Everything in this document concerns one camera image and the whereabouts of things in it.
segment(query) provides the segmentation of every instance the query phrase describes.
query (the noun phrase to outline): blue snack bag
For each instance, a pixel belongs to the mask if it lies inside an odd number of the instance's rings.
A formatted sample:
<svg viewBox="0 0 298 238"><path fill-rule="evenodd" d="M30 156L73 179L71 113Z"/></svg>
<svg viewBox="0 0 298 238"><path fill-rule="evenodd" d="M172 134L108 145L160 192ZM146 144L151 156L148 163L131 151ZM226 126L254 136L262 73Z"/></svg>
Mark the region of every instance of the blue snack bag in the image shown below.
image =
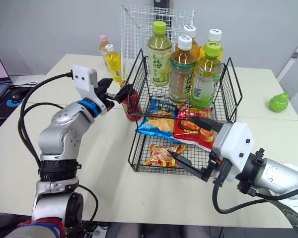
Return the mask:
<svg viewBox="0 0 298 238"><path fill-rule="evenodd" d="M151 99L149 114L152 117L146 117L137 128L137 132L145 135L155 135L172 142L180 143L180 141L171 138L174 132L174 119L171 119L178 114L178 109L172 103L167 103L162 100Z"/></svg>

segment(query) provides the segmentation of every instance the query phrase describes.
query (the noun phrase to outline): mouse pad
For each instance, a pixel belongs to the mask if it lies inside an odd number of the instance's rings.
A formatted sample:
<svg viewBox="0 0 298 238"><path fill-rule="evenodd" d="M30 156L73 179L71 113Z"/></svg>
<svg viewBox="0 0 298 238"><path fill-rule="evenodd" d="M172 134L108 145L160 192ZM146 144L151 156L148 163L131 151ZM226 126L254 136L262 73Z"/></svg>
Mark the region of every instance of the mouse pad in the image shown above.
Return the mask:
<svg viewBox="0 0 298 238"><path fill-rule="evenodd" d="M3 97L0 99L0 118L7 118L11 113L19 106L22 101L14 103L12 102L12 93L18 88L11 88L6 92Z"/></svg>

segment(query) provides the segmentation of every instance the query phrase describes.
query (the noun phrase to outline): pink bottle cap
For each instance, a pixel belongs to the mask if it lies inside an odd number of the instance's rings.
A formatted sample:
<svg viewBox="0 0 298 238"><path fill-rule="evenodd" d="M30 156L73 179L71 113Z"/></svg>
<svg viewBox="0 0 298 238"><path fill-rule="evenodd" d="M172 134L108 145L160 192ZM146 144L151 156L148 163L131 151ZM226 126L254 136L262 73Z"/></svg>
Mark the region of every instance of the pink bottle cap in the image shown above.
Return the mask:
<svg viewBox="0 0 298 238"><path fill-rule="evenodd" d="M100 36L99 36L99 39L100 39L101 42L105 42L105 41L107 41L107 36L105 36L105 35L100 35Z"/></svg>

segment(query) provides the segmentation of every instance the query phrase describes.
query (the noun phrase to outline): green bottle cap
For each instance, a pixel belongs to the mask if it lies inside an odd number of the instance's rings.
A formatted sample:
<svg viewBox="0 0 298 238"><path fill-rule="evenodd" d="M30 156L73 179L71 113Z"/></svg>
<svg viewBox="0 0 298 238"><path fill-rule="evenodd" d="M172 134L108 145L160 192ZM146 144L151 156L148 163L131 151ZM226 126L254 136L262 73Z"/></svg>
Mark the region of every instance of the green bottle cap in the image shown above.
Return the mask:
<svg viewBox="0 0 298 238"><path fill-rule="evenodd" d="M217 57L221 53L222 46L218 42L208 42L205 46L205 54L209 57Z"/></svg>
<svg viewBox="0 0 298 238"><path fill-rule="evenodd" d="M269 108L274 112L281 112L286 109L288 106L288 94L282 93L279 95L276 95L275 97L272 97L272 99L269 101Z"/></svg>
<svg viewBox="0 0 298 238"><path fill-rule="evenodd" d="M154 21L152 28L154 33L163 34L166 32L167 26L164 21Z"/></svg>

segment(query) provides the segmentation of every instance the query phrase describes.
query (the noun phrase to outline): red bottle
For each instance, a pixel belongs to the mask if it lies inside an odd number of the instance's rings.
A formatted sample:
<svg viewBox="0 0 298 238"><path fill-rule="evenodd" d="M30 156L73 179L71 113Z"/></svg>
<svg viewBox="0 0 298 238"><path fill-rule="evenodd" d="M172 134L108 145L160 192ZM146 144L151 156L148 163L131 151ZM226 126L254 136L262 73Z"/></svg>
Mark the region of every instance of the red bottle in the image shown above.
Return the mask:
<svg viewBox="0 0 298 238"><path fill-rule="evenodd" d="M124 87L126 84L125 80L122 80L120 82L120 87ZM122 103L121 105L123 106L123 109L125 111L126 117L131 120L131 121L136 121L139 120L142 116L142 110L141 107L139 106L139 104L137 104L137 99L138 99L138 92L132 88L131 84L127 85L127 90L129 92L129 97L127 97ZM129 112L133 112L133 113L137 113L139 115L134 116L128 113Z"/></svg>

